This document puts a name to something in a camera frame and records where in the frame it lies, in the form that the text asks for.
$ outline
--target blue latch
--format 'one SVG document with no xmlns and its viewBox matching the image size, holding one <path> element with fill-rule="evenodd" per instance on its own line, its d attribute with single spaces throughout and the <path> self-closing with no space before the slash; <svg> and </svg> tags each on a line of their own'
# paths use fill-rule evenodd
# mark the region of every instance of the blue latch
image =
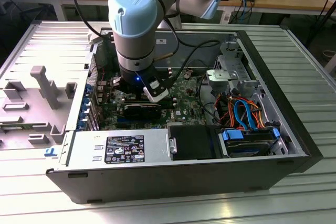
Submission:
<svg viewBox="0 0 336 224">
<path fill-rule="evenodd" d="M 93 87 L 90 84 L 85 84 L 85 92 L 92 92 Z"/>
<path fill-rule="evenodd" d="M 46 148 L 46 152 L 44 156 L 45 157 L 56 157 L 57 153 L 55 152 L 55 148 Z"/>
<path fill-rule="evenodd" d="M 274 133 L 274 136 L 276 139 L 279 139 L 280 138 L 280 132 L 277 128 L 274 128 L 273 129 L 273 133 Z"/>
<path fill-rule="evenodd" d="M 227 130 L 222 133 L 224 141 L 244 139 L 241 130 Z"/>
<path fill-rule="evenodd" d="M 82 104 L 88 104 L 90 102 L 90 99 L 89 98 L 85 98 L 83 97 L 82 99 Z"/>
</svg>

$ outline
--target side panel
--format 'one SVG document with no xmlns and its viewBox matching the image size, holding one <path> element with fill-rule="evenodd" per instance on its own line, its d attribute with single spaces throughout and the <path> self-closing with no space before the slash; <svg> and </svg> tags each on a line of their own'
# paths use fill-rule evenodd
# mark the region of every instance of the side panel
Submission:
<svg viewBox="0 0 336 224">
<path fill-rule="evenodd" d="M 255 65 L 255 68 L 260 74 L 262 81 L 267 86 L 271 97 L 275 100 L 277 106 L 282 112 L 287 124 L 289 125 L 290 129 L 292 130 L 293 134 L 295 135 L 296 139 L 298 140 L 304 152 L 310 155 L 311 157 L 304 166 L 298 167 L 298 169 L 295 170 L 295 172 L 301 172 L 301 173 L 305 172 L 307 169 L 312 167 L 318 161 L 323 159 L 322 153 L 316 146 L 314 140 L 308 133 L 304 124 L 301 122 L 299 116 L 289 103 L 281 87 L 273 77 L 272 73 L 268 69 L 267 65 L 260 56 L 259 52 L 255 48 L 251 40 L 248 38 L 246 32 L 239 31 L 239 37 L 244 47 L 248 51 L 248 54 L 253 64 Z"/>
<path fill-rule="evenodd" d="M 298 157 L 283 158 L 281 161 L 51 171 L 47 176 L 73 202 L 86 204 L 266 190 L 307 159 Z"/>
</svg>

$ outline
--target desk leg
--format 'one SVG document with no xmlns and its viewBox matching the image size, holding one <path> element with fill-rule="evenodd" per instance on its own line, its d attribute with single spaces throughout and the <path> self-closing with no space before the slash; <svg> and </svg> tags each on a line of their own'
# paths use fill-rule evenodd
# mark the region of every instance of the desk leg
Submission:
<svg viewBox="0 0 336 224">
<path fill-rule="evenodd" d="M 332 73 L 336 70 L 336 54 L 331 58 L 328 64 L 324 67 L 328 73 Z"/>
<path fill-rule="evenodd" d="M 235 11 L 235 6 L 220 6 L 218 10 L 222 10 L 220 24 L 229 24 L 232 13 Z"/>
<path fill-rule="evenodd" d="M 55 13 L 57 16 L 58 21 L 67 21 L 67 15 L 65 13 L 65 10 L 60 2 L 54 2 L 52 3 Z"/>
</svg>

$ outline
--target floor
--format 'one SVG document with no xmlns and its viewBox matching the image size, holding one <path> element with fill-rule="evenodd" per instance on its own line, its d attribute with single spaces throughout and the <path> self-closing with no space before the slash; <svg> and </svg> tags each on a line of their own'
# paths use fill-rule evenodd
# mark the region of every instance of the floor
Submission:
<svg viewBox="0 0 336 224">
<path fill-rule="evenodd" d="M 38 7 L 36 4 L 18 4 L 20 9 L 26 10 L 29 8 Z M 82 11 L 88 20 L 107 20 L 108 19 L 108 9 L 105 6 L 99 7 L 97 9 L 94 6 L 83 6 Z M 76 15 L 76 11 L 73 8 L 67 8 L 66 10 L 69 20 L 80 20 L 79 16 Z M 0 65 L 6 60 L 7 56 L 13 50 L 17 42 L 20 40 L 25 30 L 29 26 L 29 21 L 23 21 L 19 15 L 20 11 L 13 4 L 8 7 L 7 14 L 0 16 Z M 26 20 L 33 20 L 37 16 L 38 12 L 29 13 L 25 16 Z M 201 20 L 198 18 L 190 16 L 182 16 L 182 22 L 188 23 L 219 23 L 221 17 L 221 12 L 217 12 L 212 20 Z M 43 20 L 56 20 L 56 17 L 50 13 L 49 15 L 42 13 L 41 18 Z M 259 21 L 260 14 L 252 14 L 251 19 L 249 19 L 249 24 L 257 24 Z M 267 14 L 263 17 L 263 24 L 276 24 L 279 20 L 277 14 Z M 307 34 L 309 28 L 314 24 L 316 20 L 315 16 L 308 15 L 290 15 L 285 17 L 282 21 L 282 25 L 287 26 L 301 41 L 305 42 L 307 39 Z M 316 59 L 325 66 L 328 59 L 322 56 L 324 50 L 336 51 L 336 23 L 333 21 L 328 21 L 324 29 L 318 34 L 312 45 L 310 46 L 310 52 L 316 57 Z"/>
</svg>

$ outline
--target electronic equipment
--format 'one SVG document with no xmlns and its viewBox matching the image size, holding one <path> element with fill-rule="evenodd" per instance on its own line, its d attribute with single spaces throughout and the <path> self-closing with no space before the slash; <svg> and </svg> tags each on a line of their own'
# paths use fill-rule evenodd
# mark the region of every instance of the electronic equipment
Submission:
<svg viewBox="0 0 336 224">
<path fill-rule="evenodd" d="M 151 104 L 143 93 L 114 88 L 118 72 L 100 69 L 77 86 L 60 162 L 46 172 L 72 201 L 268 189 L 322 158 L 245 32 L 182 31 L 179 37 L 194 42 L 216 38 L 221 45 L 201 48 L 194 60 L 213 67 L 187 67 L 154 108 L 142 107 Z M 158 31 L 155 39 L 160 53 L 174 45 L 166 31 Z M 181 50 L 183 60 L 188 48 Z M 95 57 L 88 72 L 96 71 L 95 59 L 111 51 L 101 42 L 92 47 Z M 181 59 L 174 59 L 155 64 L 161 76 L 178 71 Z M 128 114 L 130 105 L 136 109 Z"/>
<path fill-rule="evenodd" d="M 109 21 L 121 68 L 118 82 L 143 89 L 151 102 L 169 94 L 172 79 L 162 80 L 153 59 L 155 30 L 167 12 L 211 19 L 221 0 L 108 0 Z"/>
<path fill-rule="evenodd" d="M 90 38 L 65 88 L 35 63 L 9 76 L 0 148 L 61 145 L 46 176 L 79 204 L 268 189 L 322 159 L 246 32 L 157 31 L 174 2 L 109 0 L 114 43 Z M 218 2 L 175 10 L 210 18 Z"/>
</svg>

